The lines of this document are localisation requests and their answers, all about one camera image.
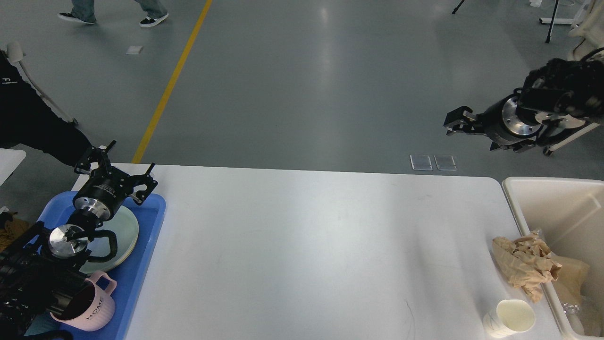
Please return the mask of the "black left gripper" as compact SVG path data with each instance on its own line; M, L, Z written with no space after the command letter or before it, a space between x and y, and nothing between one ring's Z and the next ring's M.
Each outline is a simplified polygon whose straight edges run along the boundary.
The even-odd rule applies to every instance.
M155 163L151 163L144 174L130 176L115 171L108 153L116 143L112 140L108 146L91 146L74 166L76 174L89 176L74 196L75 210L89 213L101 222L111 220L128 196L142 206L158 185L151 175Z

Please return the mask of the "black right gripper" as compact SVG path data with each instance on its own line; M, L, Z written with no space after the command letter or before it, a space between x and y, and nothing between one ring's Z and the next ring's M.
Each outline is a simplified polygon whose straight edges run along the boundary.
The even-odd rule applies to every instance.
M462 133L489 137L490 151L523 153L537 144L536 115L536 110L521 107L518 96L511 94L480 115L468 106L460 106L447 113L444 127L447 136Z

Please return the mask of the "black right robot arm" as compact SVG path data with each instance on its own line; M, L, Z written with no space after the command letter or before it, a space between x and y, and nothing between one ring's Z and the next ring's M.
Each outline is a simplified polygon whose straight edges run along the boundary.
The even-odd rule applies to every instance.
M579 60L552 59L484 112L460 106L444 120L447 135L486 136L492 151L516 153L535 147L549 153L592 124L603 124L602 48Z

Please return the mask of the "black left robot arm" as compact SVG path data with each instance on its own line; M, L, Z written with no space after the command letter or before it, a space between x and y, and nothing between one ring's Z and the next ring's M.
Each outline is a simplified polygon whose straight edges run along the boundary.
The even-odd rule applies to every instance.
M84 332L108 325L115 314L112 293L116 280L105 270L84 273L85 264L118 265L131 254L137 239L119 241L104 228L127 198L141 205L158 182L154 163L143 174L130 175L108 157L115 142L91 146L76 162L74 172L88 181L73 198L74 211L52 229L38 221L1 252L1 336L5 340L71 340L65 330L29 334L38 315Z

